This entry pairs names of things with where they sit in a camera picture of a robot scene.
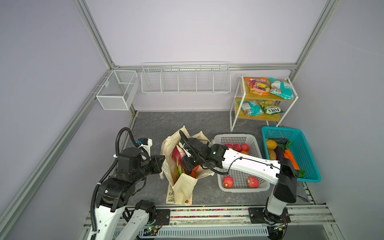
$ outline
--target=snack bag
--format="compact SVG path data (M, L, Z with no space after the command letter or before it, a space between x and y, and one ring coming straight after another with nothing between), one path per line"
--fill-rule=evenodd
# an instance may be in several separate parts
M294 98L291 85L289 83L269 78L271 81L271 91L273 95L279 96L285 100L292 100Z
M275 115L283 113L284 111L279 107L275 101L271 100L258 100L265 114Z
M255 117L263 113L263 110L259 107L256 101L243 102L241 109L247 117Z
M267 85L266 78L246 78L249 91L257 95L269 95L271 88Z

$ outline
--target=fox's packet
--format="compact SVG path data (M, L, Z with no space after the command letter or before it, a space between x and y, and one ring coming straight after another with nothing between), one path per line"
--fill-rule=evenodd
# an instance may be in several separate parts
M265 114L275 115L283 113L284 111L279 107L275 101L271 100L258 100Z

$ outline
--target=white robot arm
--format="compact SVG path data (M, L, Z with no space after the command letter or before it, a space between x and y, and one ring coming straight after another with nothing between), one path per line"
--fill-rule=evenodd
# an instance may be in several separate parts
M118 149L119 138L123 131L128 131L132 142L136 147L124 149L121 153ZM187 152L183 158L183 165L192 170L198 165L211 169L218 174L226 175L219 169L234 169L265 179L275 185L268 198L264 210L254 216L257 223L275 224L278 222L288 223L289 217L286 212L286 204L296 202L297 173L288 159L266 160L249 155L241 154L223 145L214 144L208 147L196 138L186 138L182 131L181 145ZM119 131L116 138L116 159L119 165L116 174L105 178L115 168L111 166L95 188L95 194L91 201L92 232L88 240L111 240L118 220L125 210L130 196L134 195L135 184L144 180L149 174L160 173L165 156L150 156L151 139L139 139L134 142L129 128ZM148 223L154 223L156 218L156 207L154 203L141 200L136 204L133 214L127 225L120 232L116 240L133 240L139 231Z

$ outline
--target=marble-patterned floor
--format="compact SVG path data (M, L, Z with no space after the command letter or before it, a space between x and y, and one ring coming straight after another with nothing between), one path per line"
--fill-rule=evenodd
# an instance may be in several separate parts
M159 154L161 143L167 136L174 134L182 126L185 126L190 135L200 131L208 139L215 135L231 133L229 130L228 112L139 112L132 133L135 139L141 137L151 138L153 146L151 154ZM245 133L255 136L260 152L265 157L263 147L262 127L264 121L238 119L233 133ZM134 206L141 199L154 202L157 206L165 204L168 180L160 179L158 174L147 178L147 185L136 195L131 196L128 205ZM231 193L223 192L218 187L217 176L208 176L197 181L193 190L193 205L264 205L271 194L273 185L268 191L256 193ZM297 195L306 198L301 182L298 182ZM295 204L308 204L297 198Z

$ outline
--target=carrot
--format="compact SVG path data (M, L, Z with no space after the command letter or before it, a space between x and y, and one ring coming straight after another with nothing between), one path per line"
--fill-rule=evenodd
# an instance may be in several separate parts
M289 160L291 160L292 165L293 165L293 167L294 167L296 170L300 170L299 165L297 165L297 162L296 162L295 158L293 157L293 154L292 154L291 150L289 150L289 149L285 150L285 151L284 151L284 157L285 157L285 158L288 158Z

